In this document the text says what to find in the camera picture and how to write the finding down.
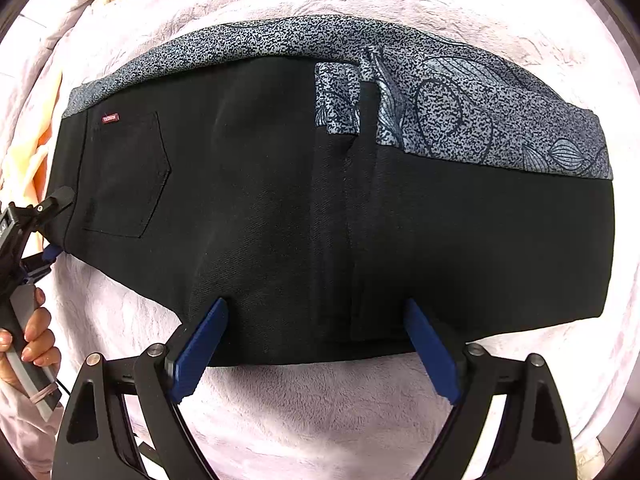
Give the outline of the pink sleeved forearm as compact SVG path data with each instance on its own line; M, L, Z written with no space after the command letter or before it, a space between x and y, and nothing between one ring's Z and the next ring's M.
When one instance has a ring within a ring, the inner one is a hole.
M56 437L64 408L58 404L44 420L27 396L1 383L1 430L18 458L36 479L51 478Z

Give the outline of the person's left hand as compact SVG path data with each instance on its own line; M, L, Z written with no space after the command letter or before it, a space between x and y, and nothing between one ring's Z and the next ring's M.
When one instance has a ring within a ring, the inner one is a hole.
M55 345L55 336L50 329L52 320L51 312L44 306L46 295L39 287L34 289L36 307L28 319L24 329L24 341L26 346L22 351L21 360L32 363L35 366L47 367L54 377L58 376L62 356L60 349ZM14 373L14 369L6 358L6 350L13 344L12 335L2 328L1 330L1 380L16 389L21 394L26 394L20 381Z

